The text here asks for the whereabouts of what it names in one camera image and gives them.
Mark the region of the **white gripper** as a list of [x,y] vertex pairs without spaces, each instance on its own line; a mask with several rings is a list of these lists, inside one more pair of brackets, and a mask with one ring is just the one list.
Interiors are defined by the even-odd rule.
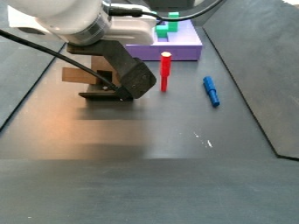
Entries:
[[148,16],[104,17],[104,11],[74,8],[50,17],[33,16],[8,6],[8,23],[24,33],[44,39],[61,39],[74,46],[88,46],[101,39],[118,41],[122,45],[151,45],[155,42],[155,20]]

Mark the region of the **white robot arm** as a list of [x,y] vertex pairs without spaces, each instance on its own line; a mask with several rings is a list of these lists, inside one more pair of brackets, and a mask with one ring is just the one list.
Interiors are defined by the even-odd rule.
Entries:
[[73,45],[90,45],[101,39],[125,45],[153,43],[155,18],[149,9],[110,0],[4,0],[10,7]]

